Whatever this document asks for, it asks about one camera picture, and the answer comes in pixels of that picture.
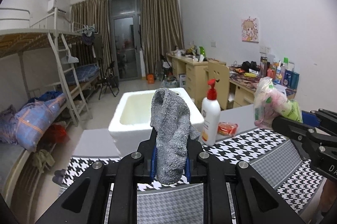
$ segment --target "curtain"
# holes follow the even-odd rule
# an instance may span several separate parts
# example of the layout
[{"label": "curtain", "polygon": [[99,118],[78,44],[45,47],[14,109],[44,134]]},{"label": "curtain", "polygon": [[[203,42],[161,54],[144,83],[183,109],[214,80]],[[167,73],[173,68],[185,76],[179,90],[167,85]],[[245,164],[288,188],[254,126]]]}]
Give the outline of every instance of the curtain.
[{"label": "curtain", "polygon": [[[110,53],[110,28],[108,0],[86,0],[71,6],[71,22],[77,22],[92,26],[95,24],[96,31],[102,36],[103,55],[99,65],[105,71],[110,65],[112,58]],[[92,47],[83,43],[77,43],[71,48],[71,53],[79,59],[79,65],[95,63]]]},{"label": "curtain", "polygon": [[153,74],[160,55],[184,48],[178,0],[141,0],[142,47],[147,74]]}]

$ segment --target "red pump cap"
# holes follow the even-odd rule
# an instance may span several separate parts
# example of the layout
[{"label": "red pump cap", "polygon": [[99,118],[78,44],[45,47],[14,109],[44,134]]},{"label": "red pump cap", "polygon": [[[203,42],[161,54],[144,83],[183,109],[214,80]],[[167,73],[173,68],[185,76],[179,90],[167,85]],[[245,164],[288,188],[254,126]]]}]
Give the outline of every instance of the red pump cap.
[{"label": "red pump cap", "polygon": [[216,90],[214,89],[215,79],[210,79],[207,84],[211,86],[211,89],[207,91],[207,99],[216,100]]}]

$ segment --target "tile floor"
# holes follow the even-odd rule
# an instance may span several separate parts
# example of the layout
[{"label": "tile floor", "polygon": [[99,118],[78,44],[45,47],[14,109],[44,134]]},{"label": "tile floor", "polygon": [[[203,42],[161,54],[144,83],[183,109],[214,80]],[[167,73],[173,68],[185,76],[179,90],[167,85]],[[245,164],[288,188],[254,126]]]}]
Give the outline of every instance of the tile floor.
[{"label": "tile floor", "polygon": [[[88,103],[93,119],[85,122],[85,129],[91,130],[108,128],[123,93],[158,89],[160,84],[161,82],[159,81],[150,85],[147,84],[146,80],[122,81],[120,82],[120,92],[117,97],[114,97],[111,92],[107,90],[106,94],[102,94],[100,100],[98,100],[99,92],[96,92],[90,98]],[[37,221],[47,208],[57,199],[60,186],[52,182],[53,174],[56,170],[65,169],[67,167],[69,159],[81,137],[83,129],[80,126],[70,126],[67,132],[70,140],[65,144],[60,144],[55,147],[55,150],[52,153],[52,156],[55,159],[55,165],[50,171],[45,172],[41,176],[34,197],[31,223],[35,223],[35,221]]]}]

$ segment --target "light switch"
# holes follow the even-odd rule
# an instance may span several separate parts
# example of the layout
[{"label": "light switch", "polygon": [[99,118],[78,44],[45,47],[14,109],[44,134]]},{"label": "light switch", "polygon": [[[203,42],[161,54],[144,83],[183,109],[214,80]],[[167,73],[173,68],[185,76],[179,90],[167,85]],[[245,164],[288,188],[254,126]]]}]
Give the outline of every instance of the light switch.
[{"label": "light switch", "polygon": [[266,53],[266,46],[260,45],[260,53],[262,54]]}]

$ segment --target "smiley face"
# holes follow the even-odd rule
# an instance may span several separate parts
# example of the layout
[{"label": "smiley face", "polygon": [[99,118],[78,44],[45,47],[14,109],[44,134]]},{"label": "smiley face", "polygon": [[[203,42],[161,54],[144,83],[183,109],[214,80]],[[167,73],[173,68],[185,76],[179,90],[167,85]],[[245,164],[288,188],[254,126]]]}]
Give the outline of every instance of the smiley face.
[{"label": "smiley face", "polygon": [[213,70],[213,74],[214,74],[213,78],[215,79],[215,82],[218,83],[220,81],[220,79],[219,79],[220,73],[218,71]]}]

